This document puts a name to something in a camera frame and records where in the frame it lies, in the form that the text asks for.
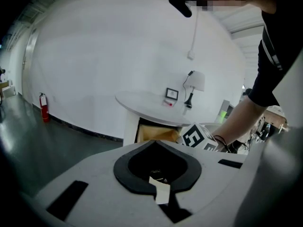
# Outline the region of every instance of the black camera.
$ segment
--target black camera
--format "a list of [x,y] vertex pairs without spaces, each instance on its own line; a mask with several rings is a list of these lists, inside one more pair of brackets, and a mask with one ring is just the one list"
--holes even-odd
[[169,0],[169,3],[178,9],[185,17],[191,17],[192,12],[186,0]]

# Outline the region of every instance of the black shirt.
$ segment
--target black shirt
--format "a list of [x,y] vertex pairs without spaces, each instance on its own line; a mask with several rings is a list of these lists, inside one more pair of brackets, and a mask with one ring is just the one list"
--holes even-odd
[[301,0],[277,0],[276,13],[262,12],[269,38],[282,66],[279,70],[268,59],[259,44],[258,76],[249,98],[260,106],[279,105],[272,91],[294,63],[303,45]]

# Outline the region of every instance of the person's arm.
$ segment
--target person's arm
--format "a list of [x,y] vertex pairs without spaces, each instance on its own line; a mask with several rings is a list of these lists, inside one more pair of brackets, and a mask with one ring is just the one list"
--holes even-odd
[[245,97],[234,108],[226,122],[212,135],[221,136],[229,145],[250,130],[266,109],[267,107],[259,106],[251,101],[249,97]]

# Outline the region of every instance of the fire extinguisher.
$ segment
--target fire extinguisher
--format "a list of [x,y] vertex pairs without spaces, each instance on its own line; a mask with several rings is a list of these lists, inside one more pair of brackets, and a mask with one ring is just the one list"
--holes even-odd
[[41,108],[42,119],[43,119],[44,122],[49,122],[47,101],[46,101],[46,96],[45,96],[44,93],[40,93],[39,100],[40,100],[40,108]]

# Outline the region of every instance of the concrete floor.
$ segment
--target concrete floor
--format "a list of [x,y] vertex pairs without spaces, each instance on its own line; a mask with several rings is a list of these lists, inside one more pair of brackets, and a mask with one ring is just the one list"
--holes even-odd
[[32,197],[82,159],[122,146],[120,142],[89,136],[55,121],[44,123],[41,113],[18,95],[4,100],[0,112],[4,152],[21,190]]

